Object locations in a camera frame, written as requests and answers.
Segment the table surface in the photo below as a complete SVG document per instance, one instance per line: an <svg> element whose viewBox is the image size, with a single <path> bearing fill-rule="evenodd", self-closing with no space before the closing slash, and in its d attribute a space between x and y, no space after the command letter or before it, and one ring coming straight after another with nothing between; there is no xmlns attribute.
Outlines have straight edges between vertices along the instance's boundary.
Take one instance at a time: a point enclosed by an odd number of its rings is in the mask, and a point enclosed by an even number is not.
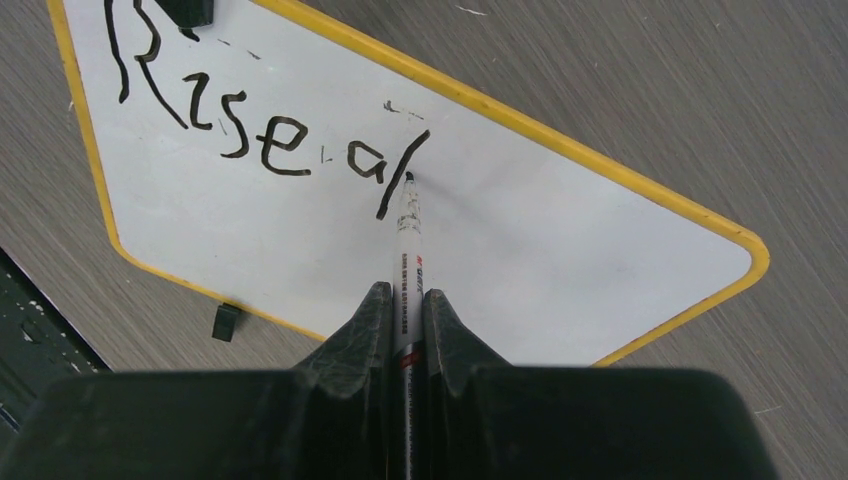
<svg viewBox="0 0 848 480"><path fill-rule="evenodd" d="M848 476L848 4L309 3L758 233L759 284L620 364L718 372L784 478ZM288 367L315 348L262 320L212 340L214 300L122 260L45 2L0 2L0 45L0 245L108 364Z"/></svg>

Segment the marker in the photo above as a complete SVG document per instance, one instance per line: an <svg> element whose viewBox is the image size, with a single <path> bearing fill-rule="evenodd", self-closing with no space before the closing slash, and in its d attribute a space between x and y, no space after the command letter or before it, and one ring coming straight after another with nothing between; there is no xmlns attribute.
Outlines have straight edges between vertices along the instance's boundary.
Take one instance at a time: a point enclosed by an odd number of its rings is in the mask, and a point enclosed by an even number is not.
<svg viewBox="0 0 848 480"><path fill-rule="evenodd" d="M394 252L392 283L393 365L391 387L392 438L389 479L429 478L427 362L421 307L424 302L421 258L421 217L415 177L406 172Z"/></svg>

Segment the black object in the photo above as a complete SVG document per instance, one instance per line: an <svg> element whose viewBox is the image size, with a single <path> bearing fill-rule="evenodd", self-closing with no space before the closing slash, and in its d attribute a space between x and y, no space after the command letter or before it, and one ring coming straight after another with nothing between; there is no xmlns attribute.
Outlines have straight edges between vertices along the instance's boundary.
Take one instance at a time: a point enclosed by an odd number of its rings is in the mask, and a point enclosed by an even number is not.
<svg viewBox="0 0 848 480"><path fill-rule="evenodd" d="M215 0L156 0L156 3L181 29L212 24Z"/></svg>
<svg viewBox="0 0 848 480"><path fill-rule="evenodd" d="M223 342L231 342L238 326L239 318L244 312L229 303L218 306L215 312L215 323L212 325L212 338Z"/></svg>
<svg viewBox="0 0 848 480"><path fill-rule="evenodd" d="M0 452L57 380L108 368L0 249Z"/></svg>
<svg viewBox="0 0 848 480"><path fill-rule="evenodd" d="M56 384L0 479L377 479L391 287L276 372L149 373ZM424 298L432 478L776 478L745 407L704 372L512 367Z"/></svg>

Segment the white dry-erase board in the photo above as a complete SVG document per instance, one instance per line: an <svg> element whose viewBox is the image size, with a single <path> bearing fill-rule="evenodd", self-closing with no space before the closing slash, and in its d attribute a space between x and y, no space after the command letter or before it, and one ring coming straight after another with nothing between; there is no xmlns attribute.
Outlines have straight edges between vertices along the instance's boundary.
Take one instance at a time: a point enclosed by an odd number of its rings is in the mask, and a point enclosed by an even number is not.
<svg viewBox="0 0 848 480"><path fill-rule="evenodd" d="M115 248L317 338L391 280L405 169L425 288L514 363L610 363L767 268L753 233L298 2L217 0L193 32L152 0L49 4Z"/></svg>

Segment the yellow whiteboard frame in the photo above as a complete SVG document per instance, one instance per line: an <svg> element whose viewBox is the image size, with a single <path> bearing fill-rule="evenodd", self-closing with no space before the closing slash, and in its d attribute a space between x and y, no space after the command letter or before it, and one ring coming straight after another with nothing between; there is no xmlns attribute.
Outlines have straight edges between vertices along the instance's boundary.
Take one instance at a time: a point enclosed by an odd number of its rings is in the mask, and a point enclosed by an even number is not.
<svg viewBox="0 0 848 480"><path fill-rule="evenodd" d="M82 138L88 152L94 183L97 188L97 196L100 199L100 207L103 210L103 218L109 240L118 253L128 262L158 275L172 282L178 283L204 295L215 298L220 302L236 305L243 310L258 315L295 331L303 333L317 340L325 340L325 337L314 332L288 323L282 319L275 318L265 312L260 312L247 305L240 304L231 298L226 298L215 292L209 291L199 285L195 285L182 278L159 271L145 265L133 258L121 245L118 238L118 230L112 214L112 206L109 201L109 192L106 188L106 180L103 168L100 164L100 155L94 136L94 127L85 98L85 90L82 85L76 54L74 53L71 32L68 26L65 7L62 0L47 0L53 29L56 33L56 41L65 67L65 75L71 91L71 97L76 106L77 118L79 120ZM410 80L422 85L440 95L463 105L486 118L489 118L524 137L553 150L584 167L603 175L604 177L636 192L643 197L663 206L702 227L721 235L733 243L741 246L751 254L751 267L748 272L717 293L700 301L696 305L681 312L671 320L654 328L641 337L633 340L622 348L607 355L595 363L596 366L610 365L625 356L633 353L639 348L651 343L657 338L683 325L692 318L706 312L710 308L724 302L730 297L742 292L756 283L768 270L770 256L763 241L753 232L737 225L736 223L718 215L709 209L698 205L688 198L679 195L668 188L642 176L629 168L616 163L589 147L566 137L532 118L519 113L512 108L472 89L471 87L454 80L423 63L404 55L403 53L384 45L367 35L354 30L347 25L338 22L323 13L308 7L295 0L254 0L269 11L276 13L292 22L309 29L310 31L325 37L348 50L354 51L369 60L372 60L394 72L397 72Z"/></svg>

